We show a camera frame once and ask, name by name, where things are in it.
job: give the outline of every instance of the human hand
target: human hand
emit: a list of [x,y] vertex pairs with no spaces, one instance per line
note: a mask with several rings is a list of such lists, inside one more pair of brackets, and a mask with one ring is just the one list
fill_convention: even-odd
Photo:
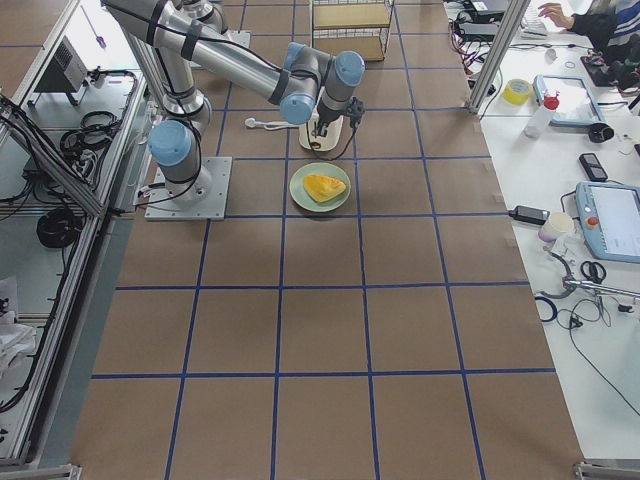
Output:
[[538,16],[548,18],[556,27],[562,27],[570,29],[573,27],[575,19],[573,17],[567,17],[562,12],[562,6],[559,3],[545,3],[538,7]]

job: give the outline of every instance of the white table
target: white table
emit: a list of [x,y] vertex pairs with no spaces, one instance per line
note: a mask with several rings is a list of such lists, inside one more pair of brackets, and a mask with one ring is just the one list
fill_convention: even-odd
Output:
[[[546,42],[584,45],[585,41],[583,37],[558,34]],[[558,58],[550,62],[545,57],[545,49],[510,50],[501,68],[504,83],[516,77],[532,81],[539,73],[584,76],[590,82],[579,61],[585,50],[557,48],[556,53]],[[619,94],[609,88],[594,88],[594,94],[599,102],[620,100]],[[578,155],[585,152],[598,155],[610,179],[640,185],[640,156],[633,149],[633,142],[624,137],[626,134],[640,143],[640,118],[632,116],[626,107],[602,107],[607,123],[616,131],[616,136],[603,144],[591,143],[584,131],[567,133],[553,127],[538,140],[525,137],[522,130],[536,108],[533,100],[516,107],[498,97],[482,120],[509,208],[522,204],[560,211],[560,196],[574,190],[579,181],[587,180],[578,163]],[[565,199],[565,203],[575,205],[572,197]],[[564,268],[542,250],[537,228],[513,222],[513,229],[532,290],[560,292]],[[592,257],[580,241],[570,240],[567,246],[567,257],[576,261],[574,274],[581,278],[580,263]],[[640,291],[640,264],[601,263],[607,269],[606,285]],[[571,308],[586,297],[587,294],[578,291],[556,304]],[[628,299],[620,300],[629,303]],[[612,326],[601,322],[585,324],[574,330],[573,337],[603,374],[640,409],[640,304],[632,314],[618,313],[611,299],[605,299],[605,305],[611,312]],[[539,304],[539,310],[541,318],[548,316],[547,306]],[[555,323],[545,324],[544,330],[585,457],[640,459],[640,417],[577,353],[567,330]]]

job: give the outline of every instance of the black sleeve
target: black sleeve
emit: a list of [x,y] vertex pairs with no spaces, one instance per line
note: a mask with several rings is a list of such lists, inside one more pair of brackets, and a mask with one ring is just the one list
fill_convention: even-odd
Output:
[[593,47],[600,52],[605,51],[613,31],[616,28],[615,14],[572,15],[573,27],[569,31],[589,37]]

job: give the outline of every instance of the white cup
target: white cup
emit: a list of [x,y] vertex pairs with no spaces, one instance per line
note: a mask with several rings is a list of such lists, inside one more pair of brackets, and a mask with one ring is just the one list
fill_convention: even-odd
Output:
[[573,233],[574,228],[573,219],[570,215],[564,212],[553,212],[544,222],[544,225],[540,227],[538,237],[543,242],[554,242],[560,235]]

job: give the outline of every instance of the yellow food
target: yellow food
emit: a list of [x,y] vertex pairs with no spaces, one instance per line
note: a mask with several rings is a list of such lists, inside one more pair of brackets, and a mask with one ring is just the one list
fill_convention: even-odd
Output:
[[342,180],[326,175],[307,175],[302,179],[302,186],[318,203],[328,202],[347,189]]

